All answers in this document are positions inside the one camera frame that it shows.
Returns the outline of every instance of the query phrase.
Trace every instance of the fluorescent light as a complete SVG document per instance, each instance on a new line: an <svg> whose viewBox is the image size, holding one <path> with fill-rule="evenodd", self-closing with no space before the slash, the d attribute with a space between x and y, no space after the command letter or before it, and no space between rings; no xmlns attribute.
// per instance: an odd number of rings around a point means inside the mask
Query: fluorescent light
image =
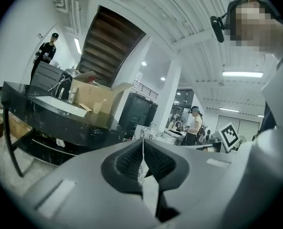
<svg viewBox="0 0 283 229"><path fill-rule="evenodd" d="M261 78L263 72L245 72L245 71L223 71L223 76L241 76L241 77L257 77Z"/></svg>
<svg viewBox="0 0 283 229"><path fill-rule="evenodd" d="M75 44L76 44L76 48L77 48L78 53L82 54L81 49L80 49L80 45L79 45L79 40L77 38L74 38L74 40L75 40Z"/></svg>
<svg viewBox="0 0 283 229"><path fill-rule="evenodd" d="M230 112L235 112L238 113L239 110L233 110L233 109L224 109L224 108L220 108L220 110L224 110L224 111L230 111Z"/></svg>

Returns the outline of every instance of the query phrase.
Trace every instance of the backpack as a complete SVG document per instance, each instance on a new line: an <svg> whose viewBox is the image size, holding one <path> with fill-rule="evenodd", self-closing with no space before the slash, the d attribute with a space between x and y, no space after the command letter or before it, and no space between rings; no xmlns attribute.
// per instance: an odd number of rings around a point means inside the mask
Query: backpack
<svg viewBox="0 0 283 229"><path fill-rule="evenodd" d="M203 125L203 120L202 120L201 128L199 129L197 133L197 143L198 144L203 144L204 136L205 136L205 125Z"/></svg>

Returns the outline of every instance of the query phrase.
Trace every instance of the cardboard box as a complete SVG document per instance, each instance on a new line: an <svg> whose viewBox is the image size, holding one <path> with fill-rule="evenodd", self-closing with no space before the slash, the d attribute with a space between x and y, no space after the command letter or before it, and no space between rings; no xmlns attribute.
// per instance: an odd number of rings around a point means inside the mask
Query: cardboard box
<svg viewBox="0 0 283 229"><path fill-rule="evenodd" d="M93 109L94 103L101 103L104 99L106 99L107 101L102 104L100 112L110 114L116 94L129 89L133 86L133 84L121 83L113 88L99 84L88 84L88 78L93 75L96 77L96 73L86 72L73 78L71 83L71 91L75 86L78 87L78 91L73 102L76 104L85 104L90 109Z"/></svg>

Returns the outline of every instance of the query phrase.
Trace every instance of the cup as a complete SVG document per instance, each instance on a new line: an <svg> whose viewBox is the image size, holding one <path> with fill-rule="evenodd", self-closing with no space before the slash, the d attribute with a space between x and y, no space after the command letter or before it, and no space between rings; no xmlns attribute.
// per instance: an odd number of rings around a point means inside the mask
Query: cup
<svg viewBox="0 0 283 229"><path fill-rule="evenodd" d="M94 107L93 107L93 113L98 114L101 110L101 103L94 103Z"/></svg>

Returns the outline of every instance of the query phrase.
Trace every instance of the white pillar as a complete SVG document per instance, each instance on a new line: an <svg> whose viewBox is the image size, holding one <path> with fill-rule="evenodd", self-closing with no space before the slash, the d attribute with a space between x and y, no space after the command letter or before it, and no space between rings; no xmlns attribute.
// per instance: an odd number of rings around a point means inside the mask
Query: white pillar
<svg viewBox="0 0 283 229"><path fill-rule="evenodd" d="M165 86L160 93L158 99L158 107L153 119L155 128L164 131L168 121L170 111L172 109L173 101L175 98L176 90L178 88L181 65L178 58L171 61L170 68L166 77Z"/></svg>
<svg viewBox="0 0 283 229"><path fill-rule="evenodd" d="M143 38L138 45L135 47L134 51L127 57L121 69L113 83L113 86L117 86L121 83L133 83L137 73L139 72L142 61L146 57L146 54L153 42L152 38ZM115 97L111 114L114 116L115 120L119 121L121 117L122 110L126 104L128 95L131 89L127 89L123 93L118 94Z"/></svg>

